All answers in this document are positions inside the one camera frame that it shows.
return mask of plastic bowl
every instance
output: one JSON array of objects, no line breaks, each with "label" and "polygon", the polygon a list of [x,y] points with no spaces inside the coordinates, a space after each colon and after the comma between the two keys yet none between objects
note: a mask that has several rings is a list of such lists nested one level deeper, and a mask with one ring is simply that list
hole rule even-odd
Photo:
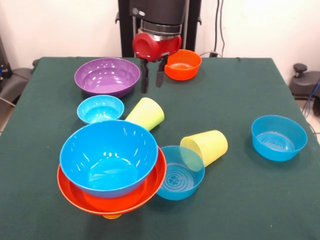
[{"label": "plastic bowl", "polygon": [[116,57],[99,58],[83,64],[75,73],[75,83],[91,95],[128,94],[140,78],[133,62]]},{"label": "plastic bowl", "polygon": [[88,194],[116,198],[136,189],[155,166],[158,146],[145,128],[122,120],[86,125],[62,147],[66,177]]},{"label": "plastic bowl", "polygon": [[80,103],[76,113],[85,124],[93,124],[119,119],[124,110],[125,106],[119,98],[98,95],[89,97]]},{"label": "plastic bowl", "polygon": [[190,197],[205,176],[205,165],[201,157],[184,146],[165,146],[161,150],[167,169],[157,194],[175,201]]},{"label": "plastic bowl", "polygon": [[201,62],[202,58],[194,51],[180,49],[169,56],[164,72],[174,80],[190,80],[197,75]]},{"label": "plastic bowl", "polygon": [[62,172],[60,166],[57,172],[58,186],[63,196],[75,207],[96,215],[102,215],[108,219],[115,219],[121,214],[131,212],[146,202],[148,202],[159,190],[164,182],[166,175],[166,160],[164,154],[159,149],[159,155],[156,164],[143,184],[139,187],[144,188],[140,198],[136,201],[132,199],[132,195],[139,191],[137,188],[132,193],[126,196],[113,199],[100,199],[100,204],[95,202],[92,206],[92,201],[88,201],[88,198],[84,196],[84,192],[74,185]]},{"label": "plastic bowl", "polygon": [[255,150],[266,159],[277,162],[292,159],[308,141],[306,131],[284,116],[261,116],[253,122],[251,132]]}]

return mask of green table surface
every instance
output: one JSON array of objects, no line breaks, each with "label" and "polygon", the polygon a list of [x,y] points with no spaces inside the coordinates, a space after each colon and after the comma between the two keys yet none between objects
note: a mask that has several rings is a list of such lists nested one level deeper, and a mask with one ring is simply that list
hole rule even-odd
[{"label": "green table surface", "polygon": [[[205,169],[196,193],[182,201],[153,197],[116,220],[71,205],[57,185],[65,140],[84,124],[77,106],[87,96],[74,73],[92,58],[42,58],[0,136],[2,240],[316,240],[320,239],[320,147],[271,59],[206,58],[195,79],[155,86],[149,64],[122,100],[124,119],[141,97],[157,101],[165,120],[151,131],[161,147],[184,136],[220,130],[228,152]],[[138,59],[130,59],[139,64]],[[259,116],[289,117],[306,130],[298,156],[277,163],[252,146]]]}]

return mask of yellow object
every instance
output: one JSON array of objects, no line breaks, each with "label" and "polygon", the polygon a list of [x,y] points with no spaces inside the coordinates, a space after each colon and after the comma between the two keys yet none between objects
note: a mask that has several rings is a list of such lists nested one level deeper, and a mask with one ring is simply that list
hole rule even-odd
[{"label": "yellow object", "polygon": [[222,132],[213,130],[186,136],[181,140],[180,146],[195,151],[207,167],[227,152],[228,141]]},{"label": "yellow object", "polygon": [[103,216],[104,218],[106,219],[109,219],[109,220],[112,220],[112,219],[117,219],[121,216],[122,214],[119,214],[119,215],[108,215],[108,216]]},{"label": "yellow object", "polygon": [[143,97],[125,120],[138,124],[150,131],[163,122],[164,119],[165,113],[159,104],[151,98]]}]

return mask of light blue bowl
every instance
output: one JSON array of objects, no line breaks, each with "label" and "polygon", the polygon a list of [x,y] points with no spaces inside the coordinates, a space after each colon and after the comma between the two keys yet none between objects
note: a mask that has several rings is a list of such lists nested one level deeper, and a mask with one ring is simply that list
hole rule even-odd
[{"label": "light blue bowl", "polygon": [[277,162],[292,159],[308,141],[306,131],[284,116],[261,116],[253,122],[251,132],[255,150],[266,159]]},{"label": "light blue bowl", "polygon": [[157,194],[175,201],[190,197],[205,176],[201,157],[184,146],[165,146],[161,149],[165,156],[166,173]]},{"label": "light blue bowl", "polygon": [[116,198],[136,189],[154,168],[155,138],[145,128],[122,120],[86,125],[72,134],[60,152],[65,176],[83,191]]},{"label": "light blue bowl", "polygon": [[97,95],[84,100],[76,111],[85,124],[119,119],[124,113],[123,102],[115,96]]}]

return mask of orange bowl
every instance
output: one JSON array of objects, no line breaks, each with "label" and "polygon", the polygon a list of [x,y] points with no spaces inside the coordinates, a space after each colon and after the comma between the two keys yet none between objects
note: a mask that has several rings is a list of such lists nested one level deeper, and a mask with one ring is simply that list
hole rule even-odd
[{"label": "orange bowl", "polygon": [[197,53],[180,49],[169,56],[164,72],[174,80],[186,81],[197,75],[201,63],[202,58]]},{"label": "orange bowl", "polygon": [[148,202],[164,182],[167,165],[162,150],[158,147],[156,164],[143,184],[133,192],[117,198],[99,198],[83,192],[62,172],[59,165],[57,181],[62,195],[75,207],[107,219],[115,219],[131,212]]}]

